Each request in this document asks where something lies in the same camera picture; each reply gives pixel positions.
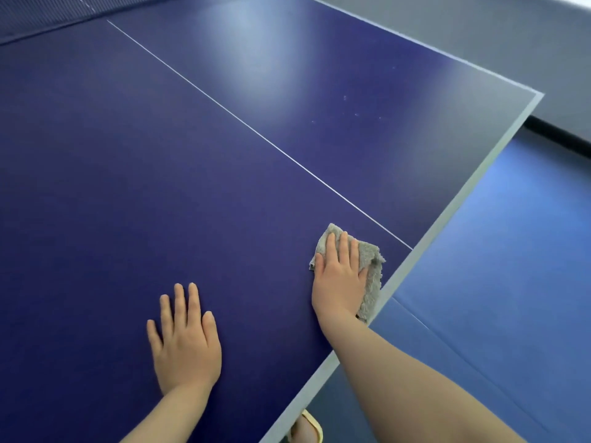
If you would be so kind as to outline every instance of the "forearm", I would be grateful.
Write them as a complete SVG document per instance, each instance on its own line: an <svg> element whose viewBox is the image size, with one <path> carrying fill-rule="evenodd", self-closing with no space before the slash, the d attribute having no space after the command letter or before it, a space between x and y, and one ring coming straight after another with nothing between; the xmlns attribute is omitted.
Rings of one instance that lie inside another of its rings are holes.
<svg viewBox="0 0 591 443"><path fill-rule="evenodd" d="M205 410L209 391L176 387L121 443L185 443Z"/></svg>
<svg viewBox="0 0 591 443"><path fill-rule="evenodd" d="M381 442L522 442L474 397L352 317L321 326Z"/></svg>

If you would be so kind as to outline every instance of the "gray cloth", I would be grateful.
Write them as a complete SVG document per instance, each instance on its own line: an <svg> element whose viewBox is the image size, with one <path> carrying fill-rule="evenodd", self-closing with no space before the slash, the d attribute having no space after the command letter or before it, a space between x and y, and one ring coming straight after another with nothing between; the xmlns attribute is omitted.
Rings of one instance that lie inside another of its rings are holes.
<svg viewBox="0 0 591 443"><path fill-rule="evenodd" d="M336 236L336 249L338 253L340 235L343 233L343 230L334 224L330 224L323 235L320 237L318 245L316 245L316 253L320 253L324 257L326 257L326 238L330 233L334 233ZM349 248L351 248L351 241L353 239L354 238L349 235ZM375 303L378 300L378 296L380 295L380 289L382 288L382 263L385 262L386 260L382 257L382 255L380 255L379 247L359 241L359 272L362 269L369 267L368 280L365 283L364 299L357 313L357 317L359 317L365 323L367 323L368 320L372 318ZM315 263L316 254L314 253L314 258L312 258L312 261L310 261L310 270L314 270Z"/></svg>

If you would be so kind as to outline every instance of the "person's left arm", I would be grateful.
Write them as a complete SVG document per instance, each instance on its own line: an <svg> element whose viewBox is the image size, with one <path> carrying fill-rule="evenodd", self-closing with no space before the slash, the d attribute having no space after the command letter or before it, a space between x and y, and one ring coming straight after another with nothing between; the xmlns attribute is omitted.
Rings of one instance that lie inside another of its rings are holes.
<svg viewBox="0 0 591 443"><path fill-rule="evenodd" d="M167 295L160 297L160 339L149 320L148 339L154 369L164 397L121 443L185 443L205 410L211 388L222 369L222 348L211 312L201 316L199 293L174 285L174 320Z"/></svg>

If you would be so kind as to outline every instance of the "person's left hand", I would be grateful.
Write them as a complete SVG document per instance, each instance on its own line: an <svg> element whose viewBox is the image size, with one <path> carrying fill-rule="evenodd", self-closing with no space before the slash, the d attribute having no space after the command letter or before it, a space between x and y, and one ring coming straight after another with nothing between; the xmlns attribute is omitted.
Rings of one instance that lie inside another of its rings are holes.
<svg viewBox="0 0 591 443"><path fill-rule="evenodd" d="M148 320L148 339L154 357L154 369L162 394L176 387L202 389L207 395L222 370L222 348L213 314L201 317L199 293L195 283L188 285L188 312L184 290L174 285L174 320L168 295L160 297L160 339L156 324Z"/></svg>

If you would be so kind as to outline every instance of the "finger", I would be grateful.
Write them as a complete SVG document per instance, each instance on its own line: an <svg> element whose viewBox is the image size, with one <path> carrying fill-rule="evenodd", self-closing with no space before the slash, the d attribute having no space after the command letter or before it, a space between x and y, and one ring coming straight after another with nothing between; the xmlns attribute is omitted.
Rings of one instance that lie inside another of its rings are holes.
<svg viewBox="0 0 591 443"><path fill-rule="evenodd" d="M199 291L195 283L188 285L188 319L187 326L201 326L201 304L199 303Z"/></svg>
<svg viewBox="0 0 591 443"><path fill-rule="evenodd" d="M168 295L160 297L160 323L162 324L162 337L166 343L173 336L173 315L170 312Z"/></svg>
<svg viewBox="0 0 591 443"><path fill-rule="evenodd" d="M207 341L207 346L210 348L220 347L220 339L218 336L218 326L216 325L216 320L213 317L213 313L211 311L208 311L205 314L203 314L202 324L203 324L203 334L205 334L205 340Z"/></svg>
<svg viewBox="0 0 591 443"><path fill-rule="evenodd" d="M152 348L152 357L156 359L156 356L162 351L162 341L160 340L158 331L156 331L154 320L148 320L146 329L148 331L148 341L150 341L150 347Z"/></svg>
<svg viewBox="0 0 591 443"><path fill-rule="evenodd" d="M349 235L346 231L340 235L339 261L344 266L349 266Z"/></svg>
<svg viewBox="0 0 591 443"><path fill-rule="evenodd" d="M351 269L355 273L359 272L359 241L357 239L351 241Z"/></svg>
<svg viewBox="0 0 591 443"><path fill-rule="evenodd" d="M187 327L187 304L184 300L183 285L174 285L174 331L182 331Z"/></svg>
<svg viewBox="0 0 591 443"><path fill-rule="evenodd" d="M339 257L336 255L336 236L330 233L326 238L326 264L338 263Z"/></svg>
<svg viewBox="0 0 591 443"><path fill-rule="evenodd" d="M369 268L364 268L363 270L361 270L361 272L359 272L359 281L362 282L364 286L368 280L368 271Z"/></svg>
<svg viewBox="0 0 591 443"><path fill-rule="evenodd" d="M321 276L324 273L324 257L320 253L316 253L314 260L314 278Z"/></svg>

